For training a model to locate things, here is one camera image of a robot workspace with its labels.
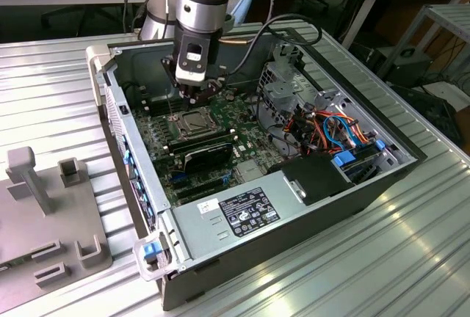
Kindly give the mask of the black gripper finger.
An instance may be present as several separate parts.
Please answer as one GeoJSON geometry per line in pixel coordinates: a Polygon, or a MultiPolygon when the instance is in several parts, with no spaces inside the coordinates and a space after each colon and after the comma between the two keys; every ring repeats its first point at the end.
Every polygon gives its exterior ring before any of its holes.
{"type": "Polygon", "coordinates": [[[193,99],[196,106],[206,104],[209,99],[219,93],[226,84],[226,77],[219,76],[217,78],[210,78],[199,83],[195,87],[193,99]]]}
{"type": "Polygon", "coordinates": [[[176,64],[171,58],[161,59],[162,67],[164,68],[167,77],[170,80],[172,86],[178,90],[178,95],[183,100],[182,106],[183,110],[191,109],[191,93],[192,86],[187,84],[182,84],[176,79],[176,64]]]}

